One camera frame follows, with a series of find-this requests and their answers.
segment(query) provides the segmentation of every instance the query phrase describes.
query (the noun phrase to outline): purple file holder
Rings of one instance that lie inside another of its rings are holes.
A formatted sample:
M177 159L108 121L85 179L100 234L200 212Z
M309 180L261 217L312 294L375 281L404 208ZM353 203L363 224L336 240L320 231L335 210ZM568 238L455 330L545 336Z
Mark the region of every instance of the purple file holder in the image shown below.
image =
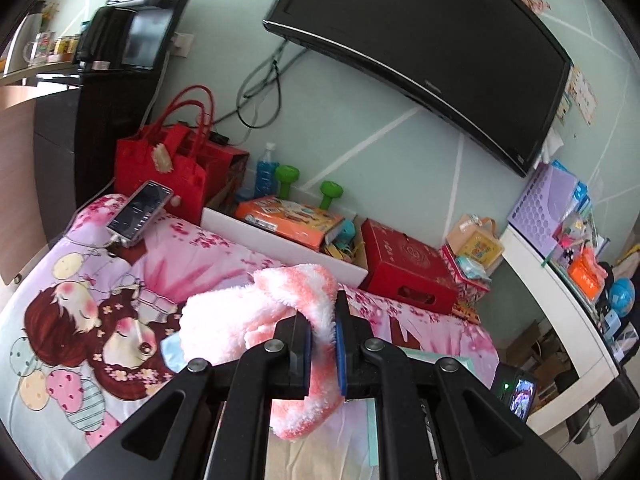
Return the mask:
M558 244L553 234L569 207L578 179L552 165L541 164L509 215L513 225L546 258Z

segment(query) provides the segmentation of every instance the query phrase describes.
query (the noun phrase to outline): black flat screen tv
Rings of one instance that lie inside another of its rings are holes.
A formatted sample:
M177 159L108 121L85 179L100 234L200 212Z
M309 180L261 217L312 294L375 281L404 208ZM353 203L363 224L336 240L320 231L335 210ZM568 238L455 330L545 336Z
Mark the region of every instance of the black flat screen tv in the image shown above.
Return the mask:
M520 0L275 0L264 27L389 83L521 176L571 67Z

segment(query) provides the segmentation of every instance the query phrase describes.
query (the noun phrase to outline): beige fluffy tag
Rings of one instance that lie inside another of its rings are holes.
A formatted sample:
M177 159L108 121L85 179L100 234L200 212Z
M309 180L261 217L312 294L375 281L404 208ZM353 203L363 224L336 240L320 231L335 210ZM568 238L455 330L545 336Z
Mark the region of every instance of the beige fluffy tag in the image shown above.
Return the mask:
M153 159L154 166L159 173L171 173L174 170L174 165L171 163L171 157L166 150L164 144L160 143L155 146L151 152L151 158Z

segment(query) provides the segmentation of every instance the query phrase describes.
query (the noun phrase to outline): plastic bottle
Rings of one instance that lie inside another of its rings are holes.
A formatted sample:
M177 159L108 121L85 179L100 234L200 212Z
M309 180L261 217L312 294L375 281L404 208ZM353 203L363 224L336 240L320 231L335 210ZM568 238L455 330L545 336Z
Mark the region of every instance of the plastic bottle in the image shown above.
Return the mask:
M273 142L267 142L264 153L255 166L255 193L254 198L260 198L274 193L276 181L274 174L279 166L273 160L273 150L276 145Z

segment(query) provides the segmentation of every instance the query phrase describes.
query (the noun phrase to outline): light green wall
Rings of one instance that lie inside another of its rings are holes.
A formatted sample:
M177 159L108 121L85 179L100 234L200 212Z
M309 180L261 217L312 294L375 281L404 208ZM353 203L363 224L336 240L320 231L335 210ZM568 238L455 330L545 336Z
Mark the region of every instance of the light green wall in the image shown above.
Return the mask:
M85 3L60 1L61 12L53 26L58 32ZM89 0L88 16L104 1ZM556 121L554 127L565 142L559 158L585 181L598 168L593 181L602 181L603 200L595 213L601 231L612 238L607 256L615 258L640 209L640 164L636 162L640 77L612 16L599 0L546 1L551 9L542 20L580 66L598 100L592 126L575 106L565 126ZM191 0L178 30L196 34L193 50L187 59L172 58L159 104L188 84L204 83L216 95L218 114L231 110L244 77L279 42L261 24L271 2ZM69 31L77 30L80 21ZM296 46L287 48L288 56L297 51ZM246 147L255 161L265 142L276 142L278 160L300 168L299 186L415 107L385 84L316 53L307 54L287 73L283 94L280 118L267 130L254 132ZM273 92L262 105L263 117L273 109L274 98ZM252 117L252 110L247 116ZM232 140L244 134L235 119L219 130ZM447 219L455 222L465 212L492 216L503 226L526 183L426 110L359 151L328 177L344 186L343 207L435 246L441 243ZM317 194L317 189L316 185L309 191ZM498 301L528 295L507 271L498 275L494 288L487 303L491 297ZM523 300L528 307L521 308L529 312L530 321L540 311L528 298ZM485 305L482 309L487 308L498 307ZM509 338L527 325L514 318L507 335L502 335Z

